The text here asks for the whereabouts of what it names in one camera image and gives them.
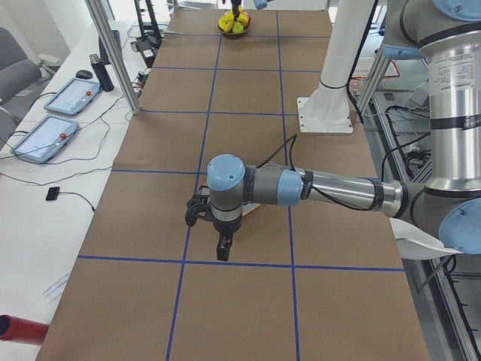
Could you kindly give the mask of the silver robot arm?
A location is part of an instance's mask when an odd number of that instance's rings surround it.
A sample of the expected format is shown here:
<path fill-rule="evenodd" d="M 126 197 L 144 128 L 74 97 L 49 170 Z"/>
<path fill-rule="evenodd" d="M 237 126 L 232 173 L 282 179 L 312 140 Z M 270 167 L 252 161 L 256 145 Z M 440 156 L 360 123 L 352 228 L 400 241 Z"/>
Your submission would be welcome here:
<path fill-rule="evenodd" d="M 302 199 L 402 219 L 462 253 L 480 252 L 480 3 L 390 1 L 385 49 L 428 62 L 431 178 L 425 184 L 344 177 L 281 165 L 245 165 L 230 154 L 207 167 L 216 256 L 229 257 L 247 203 Z"/>
<path fill-rule="evenodd" d="M 261 10 L 268 6 L 268 3 L 272 0 L 254 0 L 256 9 Z M 241 0 L 231 0 L 231 9 L 234 15 L 234 21 L 236 21 L 241 13 L 240 10 Z"/>

